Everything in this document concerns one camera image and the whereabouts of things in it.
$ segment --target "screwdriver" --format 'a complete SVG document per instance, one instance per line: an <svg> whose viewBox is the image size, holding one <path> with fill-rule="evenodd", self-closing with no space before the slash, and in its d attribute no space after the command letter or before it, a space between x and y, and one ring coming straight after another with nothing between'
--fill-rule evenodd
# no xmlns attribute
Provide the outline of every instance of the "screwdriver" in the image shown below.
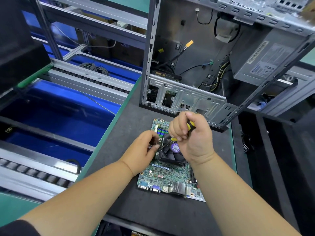
<svg viewBox="0 0 315 236"><path fill-rule="evenodd" d="M192 132L192 130L194 130L194 129L196 128L196 127L195 127L195 123L192 122L192 121L190 121L190 120L187 121L187 127L188 127L188 133L187 133L187 135L189 135L189 134Z"/></svg>

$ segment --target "forearm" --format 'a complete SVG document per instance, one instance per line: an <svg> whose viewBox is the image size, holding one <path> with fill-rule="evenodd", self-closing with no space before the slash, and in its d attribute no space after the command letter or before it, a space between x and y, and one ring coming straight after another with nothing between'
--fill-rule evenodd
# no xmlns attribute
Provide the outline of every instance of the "forearm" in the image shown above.
<svg viewBox="0 0 315 236"><path fill-rule="evenodd" d="M132 176L128 166L117 161L74 184L21 219L30 222L41 236L90 236Z"/></svg>
<svg viewBox="0 0 315 236"><path fill-rule="evenodd" d="M300 235L217 154L192 168L224 236Z"/></svg>

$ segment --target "motherboard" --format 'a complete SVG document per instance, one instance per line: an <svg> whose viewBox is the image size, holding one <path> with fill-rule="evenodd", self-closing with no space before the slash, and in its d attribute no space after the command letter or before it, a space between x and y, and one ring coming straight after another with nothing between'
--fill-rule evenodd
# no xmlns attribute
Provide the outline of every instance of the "motherboard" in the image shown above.
<svg viewBox="0 0 315 236"><path fill-rule="evenodd" d="M159 135L160 145L163 136L168 134L168 128L169 122L163 119L154 119L151 130ZM205 202L189 163L175 165L164 162L161 160L159 152L156 153L150 165L140 173L137 182L138 188Z"/></svg>

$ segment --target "hand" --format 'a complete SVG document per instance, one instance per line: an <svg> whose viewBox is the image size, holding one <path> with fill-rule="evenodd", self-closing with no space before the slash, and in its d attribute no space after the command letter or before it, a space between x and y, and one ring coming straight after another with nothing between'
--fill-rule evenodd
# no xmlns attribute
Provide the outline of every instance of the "hand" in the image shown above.
<svg viewBox="0 0 315 236"><path fill-rule="evenodd" d="M189 137L187 136L188 119L194 122L196 127ZM181 153L190 163L202 164L216 155L212 144L212 131L201 114L181 112L171 121L168 132L171 137L177 139Z"/></svg>
<svg viewBox="0 0 315 236"><path fill-rule="evenodd" d="M159 136L154 131L144 131L134 140L119 159L119 161L124 162L130 168L133 176L145 170L160 147L157 144L152 146L148 151L148 146L152 138L155 142L158 142Z"/></svg>

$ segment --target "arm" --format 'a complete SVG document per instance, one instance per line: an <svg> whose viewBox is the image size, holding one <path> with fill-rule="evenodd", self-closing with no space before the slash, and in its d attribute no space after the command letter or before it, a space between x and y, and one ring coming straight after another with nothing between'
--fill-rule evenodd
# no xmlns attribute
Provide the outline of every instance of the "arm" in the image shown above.
<svg viewBox="0 0 315 236"><path fill-rule="evenodd" d="M187 119L196 126L189 137ZM202 115L180 113L169 133L177 138L224 236L300 235L215 153L212 132Z"/></svg>
<svg viewBox="0 0 315 236"><path fill-rule="evenodd" d="M74 184L21 219L32 224L41 236L90 236L132 177L143 171L159 145L147 151L158 135L143 132L118 160Z"/></svg>

